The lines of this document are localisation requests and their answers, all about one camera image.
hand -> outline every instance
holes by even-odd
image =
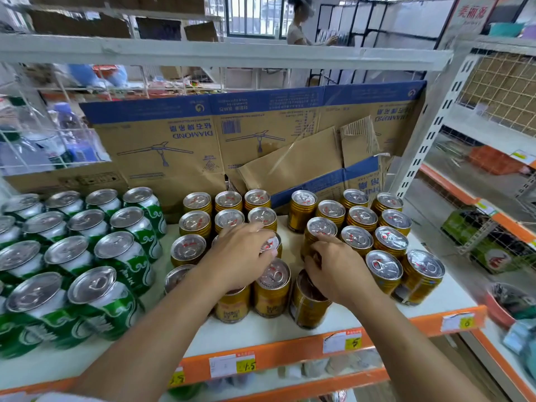
[[[352,298],[383,294],[365,261],[352,247],[333,236],[319,239],[311,248],[322,257],[321,265],[307,256],[305,270],[325,297],[353,311]]]
[[[223,229],[214,247],[196,267],[214,277],[222,295],[251,284],[277,256],[277,249],[259,254],[266,240],[276,235],[262,227],[263,223],[257,222]]]
[[[331,46],[331,45],[337,45],[337,42],[339,42],[339,37],[336,36],[336,35],[333,35],[333,36],[330,36],[327,41],[326,41],[326,45],[327,46]]]

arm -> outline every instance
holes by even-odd
[[[277,250],[259,255],[275,236],[261,228],[251,223],[222,231],[203,260],[91,364],[71,392],[110,402],[157,401],[212,307],[229,290],[260,277],[277,255]]]
[[[363,324],[405,401],[489,400],[398,310],[378,288],[363,259],[345,243],[326,237],[312,245],[305,269],[324,296],[347,307]]]

forearm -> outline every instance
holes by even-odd
[[[110,402],[156,401],[197,330],[223,295],[193,269],[138,324],[100,356],[71,392]]]
[[[352,312],[372,339],[404,401],[488,401],[398,310],[392,299],[386,295],[360,295],[353,304]]]

ceiling fan illustration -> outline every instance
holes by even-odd
[[[269,130],[264,130],[262,132],[256,132],[255,134],[243,135],[241,137],[236,137],[236,138],[229,138],[229,139],[226,139],[225,141],[229,142],[229,141],[238,141],[238,140],[248,139],[248,138],[257,138],[257,141],[259,142],[257,151],[258,153],[261,153],[263,151],[263,147],[262,147],[263,138],[274,139],[276,141],[285,141],[285,138],[279,138],[279,137],[273,137],[271,135],[266,135],[268,131]]]
[[[162,158],[162,165],[163,166],[169,166],[169,163],[166,161],[166,157],[164,156],[164,151],[172,151],[172,152],[182,152],[183,154],[193,154],[193,151],[188,151],[186,149],[178,149],[178,148],[171,148],[167,147],[167,143],[169,141],[164,141],[162,143],[156,143],[154,145],[151,145],[150,147],[145,148],[139,148],[139,149],[131,149],[130,151],[124,151],[124,152],[118,152],[117,155],[129,155],[129,154],[136,154],[138,152],[146,152],[146,151],[156,151]]]

barcode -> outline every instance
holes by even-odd
[[[221,122],[221,129],[224,134],[240,134],[240,120],[225,120]]]

